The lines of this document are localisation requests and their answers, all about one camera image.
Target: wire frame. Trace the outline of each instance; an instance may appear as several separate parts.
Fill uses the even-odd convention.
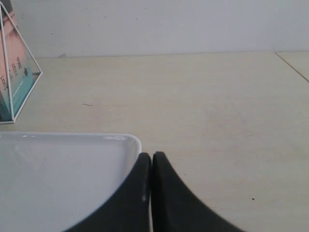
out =
[[[33,59],[35,65],[39,69],[39,72],[33,72],[33,75],[39,75],[37,79],[35,80],[34,84],[32,85],[31,89],[29,90],[28,94],[26,95],[25,99],[23,100],[19,110],[17,111],[16,115],[14,114],[14,108],[13,108],[13,98],[12,98],[12,89],[11,89],[11,79],[9,78],[10,76],[10,70],[9,70],[9,61],[8,61],[8,54],[7,54],[7,47],[6,47],[6,41],[5,41],[5,32],[4,32],[4,25],[3,25],[3,15],[2,11],[4,11],[5,15],[8,17],[9,21],[13,25],[14,29],[16,30],[18,36],[20,37],[24,47],[28,50],[31,58]],[[10,99],[10,111],[11,111],[11,121],[6,121],[6,122],[0,122],[0,124],[12,124],[16,122],[16,119],[18,118],[21,110],[24,108],[25,103],[27,102],[31,92],[33,91],[34,87],[36,86],[38,80],[43,74],[42,69],[40,68],[39,64],[37,63],[36,59],[34,58],[33,54],[31,53],[29,47],[27,46],[24,38],[20,34],[17,26],[15,25],[14,21],[12,20],[10,14],[4,7],[3,3],[0,1],[0,24],[1,24],[1,34],[2,34],[2,46],[3,46],[3,54],[4,54],[4,61],[5,61],[5,71],[6,71],[6,79],[8,83],[8,92],[9,92],[9,99]]]

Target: black object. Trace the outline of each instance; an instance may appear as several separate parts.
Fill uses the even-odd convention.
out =
[[[151,191],[154,232],[242,232],[187,188],[163,152],[153,158]]]
[[[66,232],[148,232],[151,160],[141,153],[114,195]]]

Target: wooden tabletop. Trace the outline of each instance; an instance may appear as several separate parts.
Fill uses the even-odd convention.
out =
[[[276,54],[38,62],[43,77],[1,131],[131,133],[242,229],[308,231],[309,84]]]

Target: white rectangular plate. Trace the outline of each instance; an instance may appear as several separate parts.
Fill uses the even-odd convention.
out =
[[[129,134],[0,132],[0,231],[70,228],[117,190],[140,152]]]

